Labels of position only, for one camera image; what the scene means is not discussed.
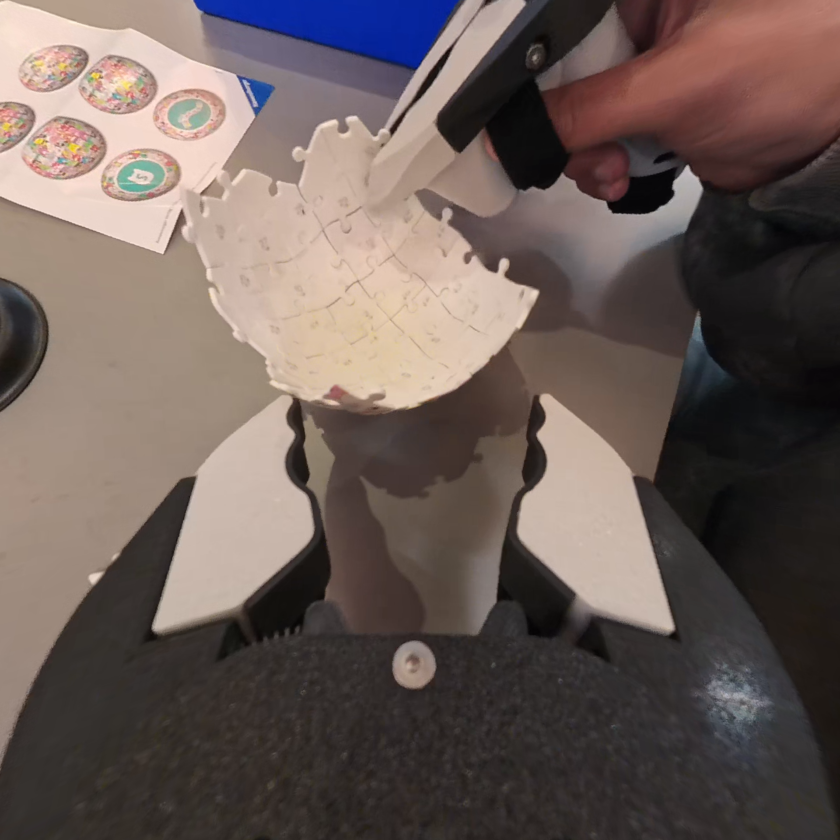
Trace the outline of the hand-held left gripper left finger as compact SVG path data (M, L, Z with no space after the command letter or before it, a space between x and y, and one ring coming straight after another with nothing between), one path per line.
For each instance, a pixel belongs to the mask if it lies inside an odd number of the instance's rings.
M251 638L291 633L321 600L321 514L299 404L282 396L198 468L153 618L163 637L233 620Z

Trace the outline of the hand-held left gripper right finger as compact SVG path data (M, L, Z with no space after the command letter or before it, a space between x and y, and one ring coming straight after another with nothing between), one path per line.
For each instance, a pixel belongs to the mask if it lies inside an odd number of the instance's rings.
M501 596L531 630L586 633L595 618L676 631L636 474L616 448L551 394L535 397L523 486L501 561Z

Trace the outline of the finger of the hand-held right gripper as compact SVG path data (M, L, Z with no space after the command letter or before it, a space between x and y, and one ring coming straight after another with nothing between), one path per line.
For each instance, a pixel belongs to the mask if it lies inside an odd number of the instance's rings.
M369 207L392 208L429 190L479 217L505 211L516 187L486 150L489 121L516 83L482 78L481 66L525 10L525 1L485 1L441 73L376 154Z
M448 17L446 26L441 30L419 68L415 70L409 84L398 100L393 113L385 124L385 130L395 136L405 116L425 91L432 86L449 57L458 38L476 17L485 1L461 1Z

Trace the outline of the white puzzle ball shell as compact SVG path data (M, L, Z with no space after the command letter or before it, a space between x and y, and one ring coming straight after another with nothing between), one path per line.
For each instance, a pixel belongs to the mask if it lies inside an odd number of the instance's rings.
M486 267L412 194L366 208L386 131L358 117L316 127L299 183L242 170L222 196L182 190L183 236L235 338L271 383L303 403L362 414L403 411L465 386L526 324L539 290Z

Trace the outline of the black round ball stand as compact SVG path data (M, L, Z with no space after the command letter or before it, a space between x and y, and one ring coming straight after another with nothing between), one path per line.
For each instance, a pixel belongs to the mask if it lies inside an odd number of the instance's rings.
M49 324L41 301L2 278L2 411L35 380L45 360Z

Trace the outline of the person's right hand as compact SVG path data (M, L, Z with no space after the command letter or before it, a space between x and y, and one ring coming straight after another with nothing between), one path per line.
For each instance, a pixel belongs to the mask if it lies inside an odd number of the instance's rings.
M543 97L595 198L629 187L622 138L648 136L698 178L739 193L839 138L839 1L619 1L639 54Z

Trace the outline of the blue plastic bin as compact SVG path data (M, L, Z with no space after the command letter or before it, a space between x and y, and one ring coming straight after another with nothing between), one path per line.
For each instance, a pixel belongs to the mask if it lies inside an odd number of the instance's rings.
M208 16L418 68L458 1L195 1Z

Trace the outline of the person's blue jeans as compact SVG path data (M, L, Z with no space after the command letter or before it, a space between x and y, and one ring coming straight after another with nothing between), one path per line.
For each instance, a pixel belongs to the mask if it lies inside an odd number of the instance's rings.
M729 387L731 377L709 354L702 318L696 316L672 407L669 433L682 431L698 421Z

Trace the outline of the printed instruction sheet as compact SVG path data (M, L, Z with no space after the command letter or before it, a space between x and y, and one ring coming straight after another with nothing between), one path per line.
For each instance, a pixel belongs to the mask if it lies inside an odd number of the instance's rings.
M2 198L163 254L271 98L133 28L2 1Z

